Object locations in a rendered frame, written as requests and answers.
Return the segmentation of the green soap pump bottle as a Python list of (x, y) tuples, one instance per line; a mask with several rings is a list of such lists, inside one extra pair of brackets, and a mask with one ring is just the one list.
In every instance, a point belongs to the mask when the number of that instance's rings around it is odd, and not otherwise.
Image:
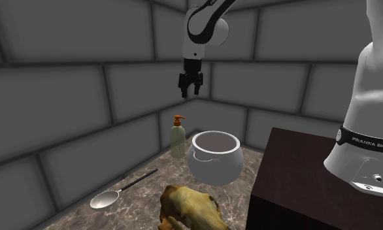
[(186, 152), (186, 132), (181, 126), (183, 116), (175, 115), (173, 126), (170, 132), (171, 156), (174, 158), (183, 158)]

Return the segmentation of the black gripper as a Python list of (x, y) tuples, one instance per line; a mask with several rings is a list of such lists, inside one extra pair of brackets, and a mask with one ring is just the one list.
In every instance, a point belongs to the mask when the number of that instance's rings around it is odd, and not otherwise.
[(194, 95), (199, 95), (200, 87), (203, 85), (203, 74), (201, 72), (202, 61), (200, 59), (184, 58), (183, 73), (179, 74), (178, 87), (181, 89), (182, 98), (188, 97), (190, 82), (194, 84)]

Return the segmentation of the round white pot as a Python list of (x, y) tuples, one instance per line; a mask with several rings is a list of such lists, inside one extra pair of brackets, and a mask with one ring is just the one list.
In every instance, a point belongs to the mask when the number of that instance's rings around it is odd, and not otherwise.
[(244, 156), (237, 137), (223, 131), (204, 131), (192, 138), (187, 163), (200, 183), (224, 186), (239, 177)]

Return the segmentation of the dark brown robot stand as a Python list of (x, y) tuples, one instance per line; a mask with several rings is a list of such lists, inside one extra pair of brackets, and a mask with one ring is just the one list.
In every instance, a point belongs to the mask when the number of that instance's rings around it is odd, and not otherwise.
[(332, 175), (327, 137), (272, 128), (252, 188), (246, 230), (383, 230), (383, 197)]

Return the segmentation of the yellow brown animal skull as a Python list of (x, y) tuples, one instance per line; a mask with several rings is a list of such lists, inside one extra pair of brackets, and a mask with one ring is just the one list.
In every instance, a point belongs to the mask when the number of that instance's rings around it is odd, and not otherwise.
[(231, 230), (216, 199), (186, 186), (168, 185), (160, 197), (158, 230)]

